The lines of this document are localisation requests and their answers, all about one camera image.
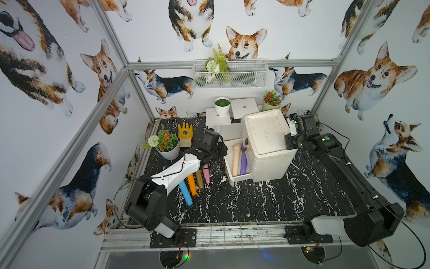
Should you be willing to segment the gold brown microphone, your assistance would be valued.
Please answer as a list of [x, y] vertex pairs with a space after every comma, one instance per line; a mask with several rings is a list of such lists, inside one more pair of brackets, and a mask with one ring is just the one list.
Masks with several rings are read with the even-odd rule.
[[197, 179], [197, 184], [198, 184], [198, 188], [200, 191], [204, 191], [205, 190], [205, 186], [204, 186], [204, 181], [203, 181], [203, 175], [202, 175], [202, 171], [198, 170], [196, 172], [196, 179]]

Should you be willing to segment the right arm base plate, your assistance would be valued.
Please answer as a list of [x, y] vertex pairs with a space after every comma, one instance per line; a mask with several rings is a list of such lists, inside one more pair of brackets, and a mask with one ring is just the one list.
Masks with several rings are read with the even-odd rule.
[[316, 234], [312, 228], [308, 225], [286, 225], [284, 227], [284, 238], [289, 244], [313, 244], [318, 243], [333, 243], [333, 237], [331, 235], [320, 235]]

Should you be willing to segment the beige cream microphone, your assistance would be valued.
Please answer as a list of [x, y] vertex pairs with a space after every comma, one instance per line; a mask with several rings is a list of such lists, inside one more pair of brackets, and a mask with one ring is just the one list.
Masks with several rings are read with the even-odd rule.
[[233, 165], [232, 165], [232, 176], [237, 177], [239, 171], [239, 161], [241, 157], [241, 143], [235, 143], [233, 146]]

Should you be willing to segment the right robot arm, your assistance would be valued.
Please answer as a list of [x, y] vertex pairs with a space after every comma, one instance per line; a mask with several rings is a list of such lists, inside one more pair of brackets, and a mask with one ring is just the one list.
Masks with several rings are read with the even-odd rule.
[[314, 216], [305, 221], [312, 233], [349, 238], [365, 247], [394, 235], [404, 214], [378, 193], [354, 166], [340, 141], [321, 134], [312, 115], [296, 113], [287, 118], [290, 133], [284, 137], [289, 150], [305, 151], [319, 160], [347, 194], [355, 213], [348, 216]]

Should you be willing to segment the blue microphone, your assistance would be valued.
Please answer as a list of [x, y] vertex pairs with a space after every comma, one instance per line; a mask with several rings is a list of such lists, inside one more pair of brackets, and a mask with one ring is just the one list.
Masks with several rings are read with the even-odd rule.
[[193, 205], [193, 201], [192, 201], [191, 195], [190, 195], [190, 193], [188, 191], [188, 188], [187, 188], [186, 183], [185, 183], [184, 180], [179, 183], [179, 188], [182, 191], [182, 194], [183, 194], [183, 197], [185, 199], [186, 204], [189, 207], [192, 206]]

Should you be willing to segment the white drawer cabinet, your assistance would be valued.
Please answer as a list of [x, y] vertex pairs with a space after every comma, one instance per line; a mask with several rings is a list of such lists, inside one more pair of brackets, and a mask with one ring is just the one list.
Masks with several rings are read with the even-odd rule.
[[253, 182], [278, 180], [285, 176], [297, 152], [286, 147], [284, 137], [290, 133], [279, 109], [244, 117], [242, 140]]

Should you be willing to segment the orange microphone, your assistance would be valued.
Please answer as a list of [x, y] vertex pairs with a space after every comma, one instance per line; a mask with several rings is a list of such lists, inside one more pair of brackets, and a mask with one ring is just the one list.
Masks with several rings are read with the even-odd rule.
[[196, 182], [194, 180], [194, 174], [191, 174], [187, 177], [188, 183], [189, 183], [189, 189], [191, 191], [192, 196], [197, 195], [197, 188], [196, 188]]

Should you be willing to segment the purple microphone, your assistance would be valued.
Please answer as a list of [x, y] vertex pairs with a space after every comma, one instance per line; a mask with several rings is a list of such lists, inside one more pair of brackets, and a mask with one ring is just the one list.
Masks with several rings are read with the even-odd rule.
[[247, 170], [247, 158], [245, 153], [245, 146], [241, 146], [241, 164], [240, 164], [240, 175], [245, 175]]

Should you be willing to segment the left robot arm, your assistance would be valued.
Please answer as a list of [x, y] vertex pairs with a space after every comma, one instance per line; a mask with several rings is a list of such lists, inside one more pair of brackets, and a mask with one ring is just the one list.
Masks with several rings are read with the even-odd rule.
[[223, 137], [207, 129], [202, 142], [182, 152], [182, 157], [169, 168], [151, 177], [139, 177], [125, 204], [124, 211], [148, 231], [166, 238], [179, 235], [180, 225], [166, 215], [167, 198], [171, 191], [184, 183], [187, 176], [202, 169], [212, 159], [227, 155]]

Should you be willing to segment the white bottom drawer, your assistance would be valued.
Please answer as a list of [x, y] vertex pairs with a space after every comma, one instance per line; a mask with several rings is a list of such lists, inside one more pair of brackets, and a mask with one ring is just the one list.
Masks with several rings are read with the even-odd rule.
[[227, 178], [230, 186], [252, 179], [252, 165], [247, 160], [241, 139], [225, 141], [227, 155], [224, 156]]

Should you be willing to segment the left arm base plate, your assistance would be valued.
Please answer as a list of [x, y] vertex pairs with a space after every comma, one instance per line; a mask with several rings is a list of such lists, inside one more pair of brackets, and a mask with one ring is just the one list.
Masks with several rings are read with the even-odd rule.
[[195, 247], [197, 241], [197, 229], [181, 229], [172, 238], [167, 238], [157, 232], [150, 235], [150, 248], [174, 248], [183, 244], [186, 247]]

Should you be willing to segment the pink microphone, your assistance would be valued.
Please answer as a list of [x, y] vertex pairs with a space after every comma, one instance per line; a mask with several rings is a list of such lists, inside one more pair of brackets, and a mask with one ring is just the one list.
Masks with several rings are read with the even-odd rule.
[[203, 176], [206, 183], [210, 184], [210, 172], [209, 172], [208, 164], [203, 166]]

